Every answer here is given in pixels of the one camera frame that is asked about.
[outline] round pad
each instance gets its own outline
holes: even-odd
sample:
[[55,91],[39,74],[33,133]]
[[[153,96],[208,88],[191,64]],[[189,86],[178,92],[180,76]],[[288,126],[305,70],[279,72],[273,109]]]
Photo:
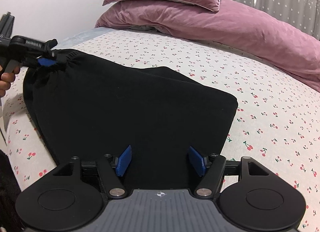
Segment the round pad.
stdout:
[[247,194],[247,202],[260,210],[273,210],[283,203],[282,196],[270,189],[256,189]]
[[77,180],[71,180],[70,184],[34,183],[16,201],[16,211],[28,227],[54,232],[84,226],[98,215],[102,206],[100,192]]
[[306,210],[305,200],[292,186],[274,176],[249,176],[227,187],[217,200],[222,214],[248,231],[296,228]]
[[42,193],[38,199],[41,207],[47,210],[63,210],[76,201],[76,196],[69,190],[53,189]]

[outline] ridged gray surface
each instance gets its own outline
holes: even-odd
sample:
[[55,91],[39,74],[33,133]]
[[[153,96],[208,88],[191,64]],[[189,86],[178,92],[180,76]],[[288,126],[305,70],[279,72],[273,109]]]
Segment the ridged gray surface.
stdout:
[[188,190],[134,190],[112,200],[104,212],[78,232],[240,232],[224,220],[212,201]]

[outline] white wall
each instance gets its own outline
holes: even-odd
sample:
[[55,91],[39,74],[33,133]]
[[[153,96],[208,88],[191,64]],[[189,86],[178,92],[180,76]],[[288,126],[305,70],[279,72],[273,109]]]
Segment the white wall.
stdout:
[[58,41],[94,28],[103,0],[0,0],[0,16],[15,16],[13,35]]

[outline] bed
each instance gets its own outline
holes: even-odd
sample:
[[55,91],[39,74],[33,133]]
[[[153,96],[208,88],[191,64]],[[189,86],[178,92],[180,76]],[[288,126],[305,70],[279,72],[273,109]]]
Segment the bed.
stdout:
[[[251,156],[299,190],[307,202],[299,229],[318,231],[320,93],[258,57],[215,42],[102,27],[57,46],[71,47],[128,67],[167,66],[234,95],[239,107],[222,155],[235,161]],[[23,101],[25,73],[23,68],[2,98],[5,153],[22,190],[55,167]],[[93,110],[88,105],[82,114]],[[234,182],[237,177],[226,177],[223,189]]]

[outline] pink duvet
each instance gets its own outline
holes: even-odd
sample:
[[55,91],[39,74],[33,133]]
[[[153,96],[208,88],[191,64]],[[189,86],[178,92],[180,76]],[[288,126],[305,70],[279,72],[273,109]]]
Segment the pink duvet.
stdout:
[[172,1],[134,0],[114,4],[96,27],[154,26],[190,40],[210,40],[263,58],[320,92],[320,41],[265,12],[232,0],[220,10]]

